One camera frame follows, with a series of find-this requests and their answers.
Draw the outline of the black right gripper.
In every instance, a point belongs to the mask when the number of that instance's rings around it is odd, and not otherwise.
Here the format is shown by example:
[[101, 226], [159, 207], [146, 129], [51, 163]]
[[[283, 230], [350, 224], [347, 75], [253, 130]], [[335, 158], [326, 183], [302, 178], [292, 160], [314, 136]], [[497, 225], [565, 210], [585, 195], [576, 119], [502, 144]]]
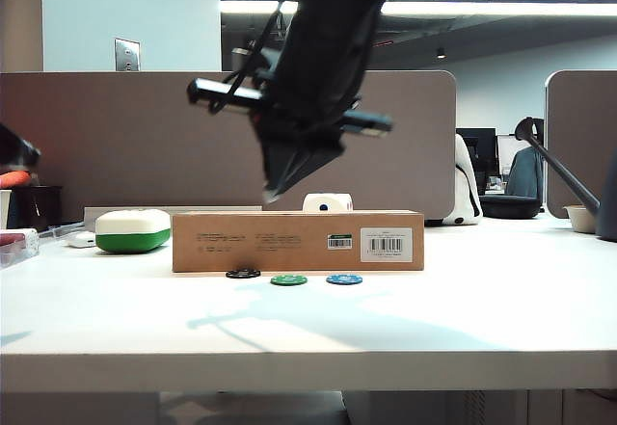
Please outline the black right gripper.
[[[257, 70], [249, 74], [250, 85], [233, 72], [221, 81], [198, 77], [187, 86], [187, 97], [193, 104], [206, 102], [210, 112], [216, 114], [225, 107], [234, 107], [242, 113], [270, 113], [277, 119], [289, 118], [303, 129], [320, 126], [332, 127], [346, 133], [368, 137], [384, 137], [393, 128], [392, 118], [357, 108], [362, 99], [358, 96], [364, 71], [352, 75], [350, 95], [330, 107], [311, 102], [303, 97], [278, 90], [275, 73]], [[275, 201], [300, 181], [334, 161], [343, 153], [343, 144], [302, 148], [294, 156], [294, 146], [283, 141], [266, 141], [261, 144], [265, 186], [263, 199]]]

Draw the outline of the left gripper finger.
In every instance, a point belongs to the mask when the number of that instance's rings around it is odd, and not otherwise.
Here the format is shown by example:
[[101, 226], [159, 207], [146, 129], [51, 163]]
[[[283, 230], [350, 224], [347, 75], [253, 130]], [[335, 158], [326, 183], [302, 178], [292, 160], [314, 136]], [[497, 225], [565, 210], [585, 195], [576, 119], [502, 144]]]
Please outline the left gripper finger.
[[40, 151], [30, 142], [20, 138], [9, 127], [1, 124], [2, 165], [37, 165]]

